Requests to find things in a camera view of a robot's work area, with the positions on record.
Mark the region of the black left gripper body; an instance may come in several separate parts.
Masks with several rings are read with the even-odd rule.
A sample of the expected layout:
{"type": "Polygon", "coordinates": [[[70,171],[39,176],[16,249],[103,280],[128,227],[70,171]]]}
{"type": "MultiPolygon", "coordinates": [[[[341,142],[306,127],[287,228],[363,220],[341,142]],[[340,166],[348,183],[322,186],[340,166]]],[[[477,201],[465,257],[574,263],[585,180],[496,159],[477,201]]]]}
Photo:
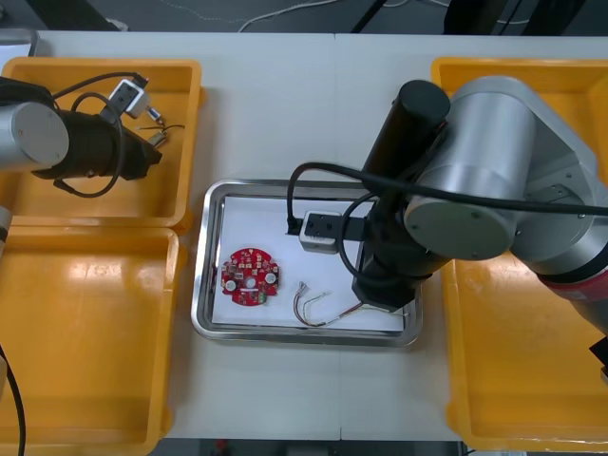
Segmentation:
{"type": "Polygon", "coordinates": [[[125,157],[120,176],[126,181],[141,180],[151,166],[159,164],[162,153],[143,138],[128,134],[125,140],[125,157]]]}

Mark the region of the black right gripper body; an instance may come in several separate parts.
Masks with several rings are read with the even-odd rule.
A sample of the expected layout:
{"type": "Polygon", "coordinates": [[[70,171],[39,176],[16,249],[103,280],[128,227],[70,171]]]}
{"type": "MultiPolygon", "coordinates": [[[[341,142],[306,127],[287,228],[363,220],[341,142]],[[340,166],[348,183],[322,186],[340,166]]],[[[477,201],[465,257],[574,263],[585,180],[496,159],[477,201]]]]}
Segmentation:
{"type": "Polygon", "coordinates": [[[364,276],[385,282],[381,286],[370,285],[355,278],[351,289],[362,303],[395,312],[415,299],[417,287],[421,283],[420,278],[398,275],[382,266],[373,256],[361,256],[357,259],[356,267],[364,276]]]}

